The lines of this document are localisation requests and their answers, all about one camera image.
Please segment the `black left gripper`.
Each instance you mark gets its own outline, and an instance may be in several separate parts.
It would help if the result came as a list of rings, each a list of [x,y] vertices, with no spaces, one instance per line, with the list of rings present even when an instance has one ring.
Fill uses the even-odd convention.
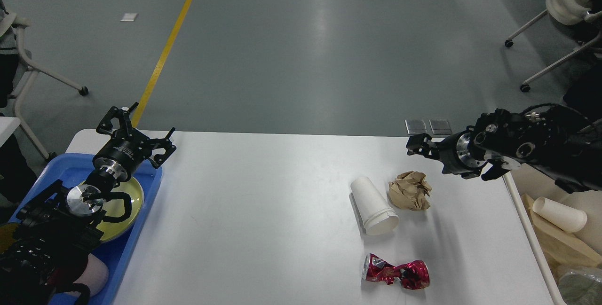
[[[130,119],[137,106],[138,103],[126,109],[113,106],[99,121],[96,132],[108,135],[110,140],[93,157],[92,183],[129,181],[144,160],[159,169],[176,151],[171,140],[176,128],[163,138],[146,137],[137,141],[138,131]]]

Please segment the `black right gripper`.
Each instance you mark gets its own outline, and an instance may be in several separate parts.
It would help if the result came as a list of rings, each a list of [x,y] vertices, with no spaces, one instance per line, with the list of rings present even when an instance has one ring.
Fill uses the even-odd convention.
[[[482,174],[486,161],[473,157],[469,150],[470,144],[469,131],[452,134],[444,139],[432,138],[428,133],[420,133],[409,136],[406,153],[409,156],[439,159],[443,163],[442,174],[472,179]]]

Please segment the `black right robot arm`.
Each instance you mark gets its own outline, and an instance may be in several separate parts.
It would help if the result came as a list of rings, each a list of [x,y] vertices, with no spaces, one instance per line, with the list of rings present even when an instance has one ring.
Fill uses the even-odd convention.
[[[409,155],[443,164],[443,174],[495,180],[528,164],[568,194],[602,187],[601,121],[555,103],[514,113],[498,108],[441,141],[414,134]]]

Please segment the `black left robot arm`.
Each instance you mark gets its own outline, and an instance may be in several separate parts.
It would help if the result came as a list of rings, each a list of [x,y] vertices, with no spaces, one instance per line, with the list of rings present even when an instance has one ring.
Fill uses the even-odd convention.
[[[3,305],[111,303],[176,151],[175,129],[151,138],[133,127],[136,108],[111,107],[98,153],[52,159],[2,224]]]

